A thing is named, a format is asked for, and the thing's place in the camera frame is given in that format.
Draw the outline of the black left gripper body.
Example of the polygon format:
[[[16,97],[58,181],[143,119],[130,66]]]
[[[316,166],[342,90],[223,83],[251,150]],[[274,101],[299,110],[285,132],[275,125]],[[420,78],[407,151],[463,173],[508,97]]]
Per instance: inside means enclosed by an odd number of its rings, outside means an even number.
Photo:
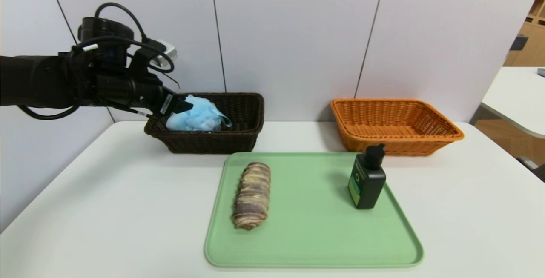
[[[154,118],[169,115],[176,106],[177,94],[158,79],[133,79],[131,81],[132,109],[146,109]]]

